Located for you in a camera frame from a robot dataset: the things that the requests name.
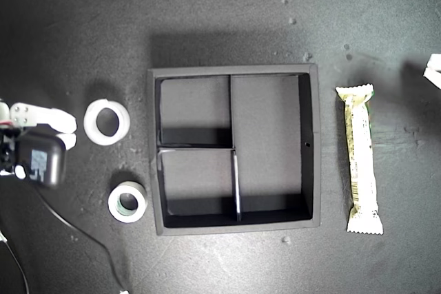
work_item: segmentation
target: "tape roll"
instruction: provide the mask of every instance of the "tape roll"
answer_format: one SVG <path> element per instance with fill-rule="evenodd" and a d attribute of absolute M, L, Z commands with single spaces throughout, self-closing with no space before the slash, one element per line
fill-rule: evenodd
<path fill-rule="evenodd" d="M 96 125 L 96 119 L 101 110 L 108 108 L 118 116 L 118 130 L 109 137 L 103 134 Z M 84 115 L 84 131 L 91 141 L 101 146 L 116 143 L 125 137 L 130 128 L 130 115 L 122 104 L 107 99 L 99 99 L 89 105 Z"/>
<path fill-rule="evenodd" d="M 121 204 L 121 194 L 132 194 L 138 202 L 138 208 L 131 210 Z M 123 223 L 133 223 L 143 217 L 147 208 L 147 192 L 137 182 L 122 182 L 110 193 L 109 211 L 117 220 Z"/>

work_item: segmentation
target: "black box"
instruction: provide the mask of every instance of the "black box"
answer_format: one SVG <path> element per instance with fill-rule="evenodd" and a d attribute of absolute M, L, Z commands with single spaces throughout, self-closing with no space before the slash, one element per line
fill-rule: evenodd
<path fill-rule="evenodd" d="M 153 69 L 147 92 L 159 235 L 320 224 L 315 65 Z"/>

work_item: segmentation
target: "debris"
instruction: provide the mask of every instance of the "debris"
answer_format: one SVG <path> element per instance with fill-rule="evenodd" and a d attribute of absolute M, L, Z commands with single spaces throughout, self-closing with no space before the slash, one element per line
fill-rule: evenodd
<path fill-rule="evenodd" d="M 285 237 L 282 238 L 282 242 L 284 244 L 291 244 L 291 238 L 286 235 Z"/>
<path fill-rule="evenodd" d="M 309 60 L 311 60 L 311 58 L 312 58 L 312 54 L 309 53 L 309 52 L 306 52 L 306 53 L 303 55 L 303 61 L 304 61 L 304 62 L 308 62 Z"/>

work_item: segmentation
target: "black cable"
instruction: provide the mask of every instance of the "black cable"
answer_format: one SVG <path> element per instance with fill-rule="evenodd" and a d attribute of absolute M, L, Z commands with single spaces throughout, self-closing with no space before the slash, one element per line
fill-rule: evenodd
<path fill-rule="evenodd" d="M 82 235 L 84 235 L 85 237 L 87 237 L 88 239 L 90 239 L 91 241 L 95 242 L 97 245 L 99 245 L 106 253 L 107 255 L 107 259 L 109 260 L 109 264 L 110 264 L 110 268 L 112 270 L 112 275 L 114 277 L 114 279 L 116 280 L 116 282 L 118 283 L 118 285 L 121 287 L 121 292 L 122 291 L 126 291 L 127 287 L 125 287 L 123 285 L 123 282 L 121 281 L 120 277 L 118 276 L 118 273 L 116 272 L 115 269 L 115 264 L 113 262 L 112 259 L 112 254 L 110 253 L 109 249 L 100 241 L 98 241 L 97 239 L 95 239 L 94 237 L 92 237 L 89 233 L 85 232 L 84 230 L 76 227 L 75 225 L 69 223 L 65 218 L 63 218 L 59 213 L 57 213 L 49 204 L 49 202 L 45 199 L 45 197 L 40 193 L 40 191 L 34 186 L 35 191 L 37 193 L 37 195 L 40 197 L 42 203 L 44 204 L 44 206 L 50 211 L 50 213 L 55 216 L 56 218 L 58 218 L 58 220 L 60 222 L 62 222 L 65 226 L 69 227 L 70 229 L 81 233 Z"/>
<path fill-rule="evenodd" d="M 23 277 L 23 282 L 25 283 L 25 287 L 26 287 L 26 294 L 29 294 L 29 285 L 28 285 L 28 280 L 26 279 L 26 275 L 25 272 L 23 271 L 23 268 L 21 267 L 20 262 L 18 261 L 18 259 L 15 257 L 14 251 L 11 249 L 11 247 L 9 246 L 8 242 L 3 241 L 3 243 L 6 245 L 6 247 L 8 248 L 11 256 L 14 258 L 15 264 L 19 267 L 21 275 Z"/>

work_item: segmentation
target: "plastic wrapper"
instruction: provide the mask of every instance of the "plastic wrapper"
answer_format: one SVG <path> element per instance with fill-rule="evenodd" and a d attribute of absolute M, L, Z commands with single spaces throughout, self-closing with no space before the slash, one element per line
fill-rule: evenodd
<path fill-rule="evenodd" d="M 336 90 L 345 102 L 346 137 L 351 167 L 353 208 L 349 214 L 347 230 L 383 234 L 383 225 L 378 216 L 371 130 L 366 107 L 366 102 L 373 95 L 373 86 L 337 87 Z"/>

